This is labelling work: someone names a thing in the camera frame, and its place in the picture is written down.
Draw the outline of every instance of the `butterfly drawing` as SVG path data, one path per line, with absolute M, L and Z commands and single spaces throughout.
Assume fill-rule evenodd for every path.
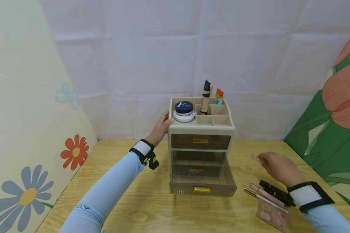
M 74 92 L 74 89 L 71 92 L 69 91 L 68 82 L 63 83 L 62 89 L 57 91 L 56 101 L 60 103 L 68 101 L 69 103 L 71 103 L 75 110 L 78 109 L 79 101 L 77 98 L 77 94 Z

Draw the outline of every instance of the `hand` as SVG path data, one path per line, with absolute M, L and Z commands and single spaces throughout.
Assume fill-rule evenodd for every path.
M 153 144 L 154 147 L 157 147 L 173 122 L 174 122 L 174 119 L 172 118 L 169 119 L 169 111 L 166 111 L 165 113 L 162 114 L 161 118 L 156 123 L 152 132 L 148 135 L 148 137 L 146 137 L 145 140 Z
M 267 170 L 268 174 L 286 187 L 307 182 L 298 167 L 286 156 L 266 152 L 258 155 L 258 158 L 262 160 L 261 165 Z

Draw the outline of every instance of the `drawer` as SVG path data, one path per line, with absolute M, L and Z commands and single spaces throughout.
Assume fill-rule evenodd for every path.
M 227 150 L 229 135 L 172 134 L 173 149 Z
M 237 187 L 226 153 L 172 151 L 170 193 L 232 197 Z

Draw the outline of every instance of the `blue daisy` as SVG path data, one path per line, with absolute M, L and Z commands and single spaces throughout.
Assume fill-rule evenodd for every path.
M 37 214 L 42 214 L 44 212 L 45 205 L 50 206 L 47 203 L 38 201 L 38 199 L 49 200 L 52 196 L 45 191 L 53 186 L 53 181 L 43 185 L 48 172 L 43 172 L 41 175 L 41 171 L 42 165 L 35 167 L 33 176 L 31 176 L 30 167 L 22 169 L 21 179 L 25 191 L 13 181 L 5 181 L 2 184 L 2 190 L 7 194 L 14 195 L 14 197 L 0 199 L 0 212 L 6 210 L 0 216 L 0 222 L 3 221 L 0 225 L 0 233 L 5 233 L 10 230 L 20 214 L 21 216 L 17 228 L 19 232 L 24 231 L 30 220 L 31 206 L 33 206 Z

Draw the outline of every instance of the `black wrist strap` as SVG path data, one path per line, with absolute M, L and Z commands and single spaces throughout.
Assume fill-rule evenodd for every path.
M 149 163 L 149 168 L 154 170 L 159 166 L 157 157 L 153 152 L 154 146 L 148 141 L 141 139 L 129 151 L 135 152 L 143 165 Z
M 335 203 L 319 184 L 313 181 L 289 187 L 288 192 L 302 213 L 321 205 Z

